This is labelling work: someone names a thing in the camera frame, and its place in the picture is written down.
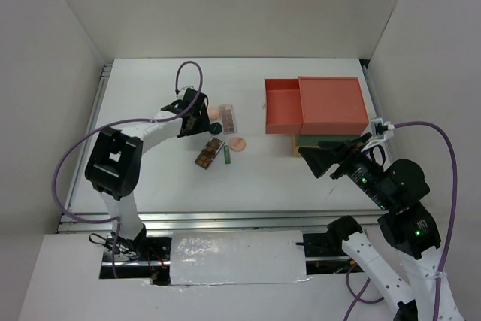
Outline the pink eyeshadow palette clear case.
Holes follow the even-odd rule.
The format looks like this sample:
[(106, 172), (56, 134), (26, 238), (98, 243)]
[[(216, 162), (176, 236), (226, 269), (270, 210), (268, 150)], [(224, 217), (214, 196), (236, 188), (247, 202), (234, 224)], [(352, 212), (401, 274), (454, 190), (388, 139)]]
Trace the pink eyeshadow palette clear case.
[(225, 135), (237, 132), (237, 124), (232, 104), (222, 104), (219, 106), (219, 118), (222, 123), (222, 130)]

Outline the brown eyeshadow palette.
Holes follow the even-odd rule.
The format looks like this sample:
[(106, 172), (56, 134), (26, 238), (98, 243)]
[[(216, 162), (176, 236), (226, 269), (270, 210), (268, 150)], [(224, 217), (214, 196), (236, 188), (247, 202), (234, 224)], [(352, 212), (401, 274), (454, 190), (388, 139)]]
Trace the brown eyeshadow palette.
[(211, 137), (196, 158), (195, 164), (204, 170), (207, 170), (212, 165), (224, 144), (225, 142), (223, 140), (215, 136)]

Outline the dark green round compact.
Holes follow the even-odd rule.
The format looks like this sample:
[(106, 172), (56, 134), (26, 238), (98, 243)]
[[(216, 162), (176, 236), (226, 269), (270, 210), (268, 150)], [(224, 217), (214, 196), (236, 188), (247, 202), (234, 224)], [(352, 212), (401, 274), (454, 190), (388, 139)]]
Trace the dark green round compact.
[(218, 123), (218, 122), (215, 122), (215, 123), (211, 123), (210, 124), (210, 127), (209, 127), (209, 132), (212, 134), (212, 135), (219, 135), (223, 132), (223, 127), (222, 127), (222, 124), (221, 123)]

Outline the round pink powder puff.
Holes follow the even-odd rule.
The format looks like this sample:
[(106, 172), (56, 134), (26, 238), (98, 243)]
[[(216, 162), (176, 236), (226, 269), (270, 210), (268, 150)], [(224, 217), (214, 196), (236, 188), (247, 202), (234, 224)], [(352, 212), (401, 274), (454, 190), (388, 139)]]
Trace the round pink powder puff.
[(242, 137), (233, 137), (229, 141), (229, 147), (232, 151), (241, 152), (246, 148), (246, 141)]

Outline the aluminium right rail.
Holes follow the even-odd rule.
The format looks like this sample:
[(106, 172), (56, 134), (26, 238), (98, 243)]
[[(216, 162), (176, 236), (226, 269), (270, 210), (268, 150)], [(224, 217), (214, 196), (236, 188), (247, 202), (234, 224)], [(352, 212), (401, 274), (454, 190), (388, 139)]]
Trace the aluminium right rail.
[(368, 88), (368, 91), (369, 91), (369, 96), (371, 97), (371, 103), (372, 103), (373, 108), (374, 108), (374, 115), (370, 116), (370, 120), (371, 120), (373, 118), (381, 117), (381, 115), (380, 115), (379, 107), (377, 105), (377, 100), (376, 100), (376, 95), (375, 95), (374, 89), (371, 86), (371, 78), (370, 78), (370, 75), (368, 73), (368, 66), (369, 66), (370, 60), (369, 59), (360, 59), (359, 61), (360, 61), (360, 64), (361, 64), (363, 75), (365, 77), (365, 81), (366, 81), (367, 88)]

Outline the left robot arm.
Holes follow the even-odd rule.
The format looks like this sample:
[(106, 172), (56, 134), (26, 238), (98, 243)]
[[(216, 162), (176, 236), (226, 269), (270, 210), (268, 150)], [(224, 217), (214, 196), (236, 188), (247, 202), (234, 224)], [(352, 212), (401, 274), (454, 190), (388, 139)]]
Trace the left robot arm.
[(129, 259), (145, 257), (149, 247), (146, 226), (134, 197), (143, 155), (168, 139), (208, 132), (207, 107), (208, 97), (204, 93), (186, 88), (153, 120), (121, 129), (106, 126), (99, 132), (85, 177), (101, 196), (108, 215), (114, 218), (112, 235)]

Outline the white cover plate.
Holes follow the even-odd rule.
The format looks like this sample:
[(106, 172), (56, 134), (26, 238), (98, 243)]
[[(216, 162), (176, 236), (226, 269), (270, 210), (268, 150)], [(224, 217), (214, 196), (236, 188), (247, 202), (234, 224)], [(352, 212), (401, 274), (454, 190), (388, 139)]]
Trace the white cover plate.
[(282, 284), (308, 280), (300, 231), (176, 233), (170, 278), (175, 286)]

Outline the coral top drawer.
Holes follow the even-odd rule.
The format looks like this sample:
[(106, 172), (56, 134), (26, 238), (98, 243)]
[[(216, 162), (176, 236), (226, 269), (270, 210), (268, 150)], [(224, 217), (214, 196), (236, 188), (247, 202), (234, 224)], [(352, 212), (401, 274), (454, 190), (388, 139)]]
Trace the coral top drawer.
[(265, 133), (299, 134), (302, 125), (298, 78), (265, 78)]

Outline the peach makeup sponge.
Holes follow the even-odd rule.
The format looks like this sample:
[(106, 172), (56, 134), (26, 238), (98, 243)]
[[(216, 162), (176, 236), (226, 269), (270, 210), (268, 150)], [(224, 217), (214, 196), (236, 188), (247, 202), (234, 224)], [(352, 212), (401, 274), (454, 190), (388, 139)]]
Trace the peach makeup sponge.
[(210, 120), (217, 120), (220, 117), (219, 107), (210, 106), (207, 108), (207, 114)]

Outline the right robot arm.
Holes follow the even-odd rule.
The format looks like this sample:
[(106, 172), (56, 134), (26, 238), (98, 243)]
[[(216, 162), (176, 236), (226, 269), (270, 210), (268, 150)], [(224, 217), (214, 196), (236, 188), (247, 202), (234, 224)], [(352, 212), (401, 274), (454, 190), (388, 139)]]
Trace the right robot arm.
[(405, 283), (374, 249), (351, 216), (328, 224), (324, 245), (357, 263), (396, 320), (461, 320), (441, 269), (443, 252), (437, 224), (421, 203), (430, 192), (423, 170), (407, 159), (384, 168), (364, 149), (369, 138), (370, 134), (365, 134), (351, 141), (320, 141), (317, 147), (300, 147), (298, 152), (315, 177), (322, 177), (334, 166), (331, 179), (348, 177), (383, 210), (377, 220), (380, 231), (397, 251), (408, 281)]

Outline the green drawer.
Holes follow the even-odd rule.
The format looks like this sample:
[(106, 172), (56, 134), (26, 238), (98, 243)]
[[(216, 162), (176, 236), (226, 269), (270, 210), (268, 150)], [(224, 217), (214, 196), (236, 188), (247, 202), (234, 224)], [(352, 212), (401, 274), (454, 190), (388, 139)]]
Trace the green drawer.
[(352, 141), (360, 135), (293, 135), (295, 145), (299, 147), (316, 147), (319, 142)]

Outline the aluminium front rail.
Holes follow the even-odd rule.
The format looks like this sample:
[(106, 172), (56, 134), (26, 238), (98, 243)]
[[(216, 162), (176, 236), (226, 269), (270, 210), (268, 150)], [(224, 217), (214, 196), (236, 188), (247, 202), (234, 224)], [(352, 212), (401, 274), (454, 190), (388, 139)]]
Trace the aluminium front rail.
[(352, 216), (362, 226), (372, 226), (383, 214), (380, 210), (265, 211), (247, 213), (143, 213), (147, 232), (163, 235), (174, 232), (228, 232), (269, 229), (300, 229), (314, 232), (343, 216)]

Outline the green lipstick tube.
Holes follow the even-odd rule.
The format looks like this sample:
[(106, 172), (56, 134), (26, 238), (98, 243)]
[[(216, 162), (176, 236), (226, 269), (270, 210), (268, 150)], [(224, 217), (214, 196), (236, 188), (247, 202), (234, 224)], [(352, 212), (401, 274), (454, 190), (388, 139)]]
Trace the green lipstick tube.
[(225, 164), (230, 164), (231, 163), (231, 157), (230, 157), (230, 149), (229, 146), (225, 145), (223, 147), (223, 152), (224, 152), (224, 160)]

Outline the coral drawer cabinet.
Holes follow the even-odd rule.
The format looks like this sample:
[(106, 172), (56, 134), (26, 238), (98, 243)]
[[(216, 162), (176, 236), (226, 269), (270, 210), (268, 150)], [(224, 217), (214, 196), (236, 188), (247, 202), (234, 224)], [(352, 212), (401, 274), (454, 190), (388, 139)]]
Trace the coral drawer cabinet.
[(360, 135), (369, 119), (356, 77), (299, 77), (302, 135)]

